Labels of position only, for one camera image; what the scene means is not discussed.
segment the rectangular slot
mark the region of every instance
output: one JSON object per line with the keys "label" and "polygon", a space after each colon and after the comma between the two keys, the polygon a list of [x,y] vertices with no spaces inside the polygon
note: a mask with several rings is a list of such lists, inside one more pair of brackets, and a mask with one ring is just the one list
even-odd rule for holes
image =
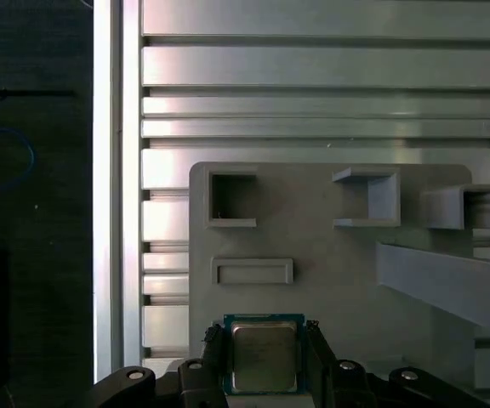
{"label": "rectangular slot", "polygon": [[464,227],[490,228],[490,191],[464,191]]}
{"label": "rectangular slot", "polygon": [[426,191],[421,200],[427,228],[490,229],[490,184],[454,185]]}
{"label": "rectangular slot", "polygon": [[333,175],[344,186],[344,217],[334,226],[400,226],[400,174],[388,167],[349,167]]}
{"label": "rectangular slot", "polygon": [[248,171],[208,172],[208,227],[256,227],[258,185]]}
{"label": "rectangular slot", "polygon": [[293,260],[214,258],[211,274],[219,285],[292,284]]}

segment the white vertical bar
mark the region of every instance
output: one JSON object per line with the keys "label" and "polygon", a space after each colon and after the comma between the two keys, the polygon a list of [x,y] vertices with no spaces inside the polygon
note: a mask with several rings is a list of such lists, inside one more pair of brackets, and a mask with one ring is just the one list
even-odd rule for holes
{"label": "white vertical bar", "polygon": [[141,353],[140,0],[123,2],[122,71],[122,328],[124,365]]}
{"label": "white vertical bar", "polygon": [[119,0],[94,7],[94,381],[122,365],[120,322]]}

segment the gray square holder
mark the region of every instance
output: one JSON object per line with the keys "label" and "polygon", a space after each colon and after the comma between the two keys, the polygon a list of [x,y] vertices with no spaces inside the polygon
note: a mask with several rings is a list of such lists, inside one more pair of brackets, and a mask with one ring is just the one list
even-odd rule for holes
{"label": "gray square holder", "polygon": [[[224,314],[304,314],[320,321],[340,358],[401,356],[471,386],[474,325],[376,277],[378,242],[472,254],[471,229],[432,229],[427,221],[425,193],[460,185],[474,188],[469,170],[454,165],[196,164],[191,355],[201,353],[206,327]],[[490,217],[485,206],[464,201],[447,207]]]}

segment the cpu chip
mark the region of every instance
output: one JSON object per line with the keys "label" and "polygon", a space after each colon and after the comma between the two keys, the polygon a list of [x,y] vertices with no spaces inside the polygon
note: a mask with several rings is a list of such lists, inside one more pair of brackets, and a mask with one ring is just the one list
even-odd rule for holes
{"label": "cpu chip", "polygon": [[284,315],[240,319],[231,332],[231,394],[289,394],[299,388],[301,326]]}

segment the dark background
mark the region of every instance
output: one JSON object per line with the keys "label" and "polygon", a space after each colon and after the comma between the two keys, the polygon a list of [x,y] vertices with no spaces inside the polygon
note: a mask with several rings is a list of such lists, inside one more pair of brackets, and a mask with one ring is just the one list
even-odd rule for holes
{"label": "dark background", "polygon": [[[0,102],[0,127],[19,129],[37,152],[31,176],[0,193],[10,282],[0,357],[18,408],[59,406],[93,378],[92,28],[79,0],[0,0],[0,89],[60,93]],[[0,136],[0,180],[27,162],[16,139]]]}

